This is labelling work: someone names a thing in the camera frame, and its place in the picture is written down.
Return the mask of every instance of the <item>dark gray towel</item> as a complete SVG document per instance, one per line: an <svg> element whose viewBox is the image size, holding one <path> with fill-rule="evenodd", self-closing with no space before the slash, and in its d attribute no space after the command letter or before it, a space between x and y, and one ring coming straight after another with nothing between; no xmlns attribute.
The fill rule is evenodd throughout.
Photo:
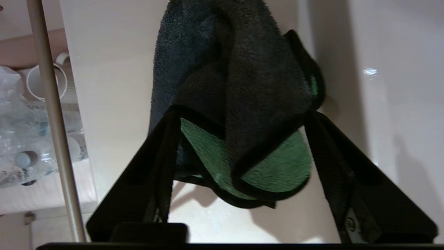
<svg viewBox="0 0 444 250"><path fill-rule="evenodd" d="M223 141L231 175L240 180L297 132L312 100L262 0L170 1L156 45L150 132L168 109L180 110ZM196 148L183 141L178 169L200 177L189 150ZM263 199L239 180L236 189Z"/></svg>

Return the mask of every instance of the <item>bottle cap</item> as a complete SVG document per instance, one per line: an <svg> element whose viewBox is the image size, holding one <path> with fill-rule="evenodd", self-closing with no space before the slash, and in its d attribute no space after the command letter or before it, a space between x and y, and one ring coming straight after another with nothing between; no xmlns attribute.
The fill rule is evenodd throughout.
<svg viewBox="0 0 444 250"><path fill-rule="evenodd" d="M38 159L39 157L34 151L23 151L14 157L16 165L22 169L35 165Z"/></svg>

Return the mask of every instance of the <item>mug handle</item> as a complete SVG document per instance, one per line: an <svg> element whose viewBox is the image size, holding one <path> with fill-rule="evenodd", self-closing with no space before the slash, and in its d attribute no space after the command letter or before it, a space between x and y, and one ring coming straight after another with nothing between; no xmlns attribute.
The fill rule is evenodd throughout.
<svg viewBox="0 0 444 250"><path fill-rule="evenodd" d="M59 65L63 65L68 57L69 57L69 53L63 52L57 57L57 59L55 60L55 63L57 63Z"/></svg>

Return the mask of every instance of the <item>white wall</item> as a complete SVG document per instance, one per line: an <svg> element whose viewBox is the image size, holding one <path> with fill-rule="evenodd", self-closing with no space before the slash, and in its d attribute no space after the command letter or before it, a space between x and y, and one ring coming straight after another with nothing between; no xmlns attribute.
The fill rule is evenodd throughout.
<svg viewBox="0 0 444 250"><path fill-rule="evenodd" d="M443 243L444 1L309 0L308 12L324 112L441 228Z"/></svg>
<svg viewBox="0 0 444 250"><path fill-rule="evenodd" d="M43 0L48 30L63 28L59 0ZM0 2L0 40L32 34L26 0L3 0Z"/></svg>

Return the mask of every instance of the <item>metal pole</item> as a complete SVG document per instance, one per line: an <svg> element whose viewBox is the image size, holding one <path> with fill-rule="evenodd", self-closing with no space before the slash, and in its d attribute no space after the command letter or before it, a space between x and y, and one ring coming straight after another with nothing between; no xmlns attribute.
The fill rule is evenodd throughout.
<svg viewBox="0 0 444 250"><path fill-rule="evenodd" d="M66 131L57 90L54 65L52 64L51 48L49 46L48 31L41 0L27 0L32 34L36 45L37 61L40 75L45 86L46 108L48 110L49 125L54 142L55 155L62 181L68 219L71 224L72 236L75 242L85 242L82 215L80 213L79 198L75 187L74 172L69 155Z"/></svg>

